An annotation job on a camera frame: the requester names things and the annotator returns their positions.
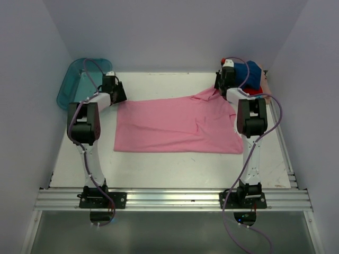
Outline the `pink t-shirt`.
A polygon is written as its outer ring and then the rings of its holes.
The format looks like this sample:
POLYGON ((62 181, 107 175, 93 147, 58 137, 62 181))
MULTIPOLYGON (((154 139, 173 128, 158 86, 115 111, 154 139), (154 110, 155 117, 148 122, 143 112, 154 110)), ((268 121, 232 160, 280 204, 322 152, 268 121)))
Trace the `pink t-shirt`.
POLYGON ((236 113, 217 90, 119 105, 114 150, 241 154, 236 113))

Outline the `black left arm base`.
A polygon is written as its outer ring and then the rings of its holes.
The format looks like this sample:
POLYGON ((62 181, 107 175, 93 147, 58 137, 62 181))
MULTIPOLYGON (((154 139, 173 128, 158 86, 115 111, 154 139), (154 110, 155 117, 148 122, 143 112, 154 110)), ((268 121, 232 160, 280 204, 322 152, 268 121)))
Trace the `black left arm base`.
POLYGON ((100 209, 115 208, 125 209, 127 202, 126 192, 110 192, 107 186, 89 188, 85 186, 83 191, 77 195, 80 199, 80 208, 100 209))

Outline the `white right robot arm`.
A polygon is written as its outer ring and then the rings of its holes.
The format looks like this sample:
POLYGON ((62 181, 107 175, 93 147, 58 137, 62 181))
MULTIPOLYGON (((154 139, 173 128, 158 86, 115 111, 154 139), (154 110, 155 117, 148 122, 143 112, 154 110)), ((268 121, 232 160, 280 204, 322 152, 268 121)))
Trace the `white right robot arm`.
POLYGON ((236 190, 226 190, 221 196, 226 208, 246 208, 264 202, 260 178, 262 136, 268 127, 264 98, 249 97, 235 84, 236 70, 224 64, 217 72, 215 88, 230 103, 237 104, 236 128, 243 142, 243 169, 236 190))

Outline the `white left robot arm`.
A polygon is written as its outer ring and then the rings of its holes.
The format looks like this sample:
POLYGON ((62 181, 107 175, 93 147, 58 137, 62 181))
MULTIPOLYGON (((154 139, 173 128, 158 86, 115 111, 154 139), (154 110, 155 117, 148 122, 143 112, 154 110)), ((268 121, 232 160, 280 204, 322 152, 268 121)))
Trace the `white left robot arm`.
POLYGON ((108 107, 127 100, 122 81, 111 71, 102 77, 102 85, 93 96, 72 102, 67 111, 67 136, 76 145, 85 172, 84 195, 100 208, 110 201, 103 175, 98 141, 101 135, 100 113, 108 107))

